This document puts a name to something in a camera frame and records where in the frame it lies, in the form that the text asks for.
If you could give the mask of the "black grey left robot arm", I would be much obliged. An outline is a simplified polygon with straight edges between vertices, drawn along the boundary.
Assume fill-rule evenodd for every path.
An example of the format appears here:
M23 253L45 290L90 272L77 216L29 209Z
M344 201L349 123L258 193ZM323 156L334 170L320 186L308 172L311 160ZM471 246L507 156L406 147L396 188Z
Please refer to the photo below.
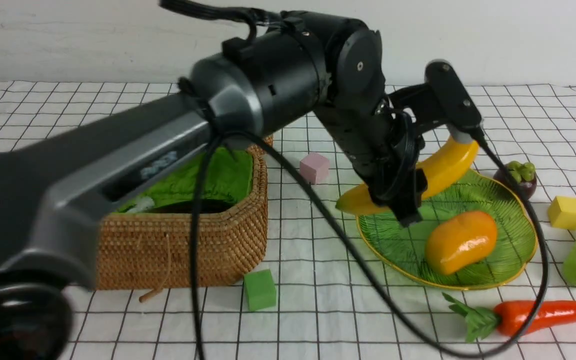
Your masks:
M408 225L428 183L409 115L387 107L382 39L359 19L162 0L247 38L197 62L179 91L0 153L0 360L56 360L95 284L102 219L223 139L249 145L315 112L369 189Z

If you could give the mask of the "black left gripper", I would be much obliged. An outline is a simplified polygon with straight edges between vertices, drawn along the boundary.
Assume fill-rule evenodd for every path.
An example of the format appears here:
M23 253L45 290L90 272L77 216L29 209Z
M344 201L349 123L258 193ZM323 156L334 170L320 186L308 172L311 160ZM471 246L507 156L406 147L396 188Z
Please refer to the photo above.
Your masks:
M403 228L422 221L419 207L428 181L416 168L419 141L407 112L382 95L368 111L324 104L314 114L368 187L373 203L390 206Z

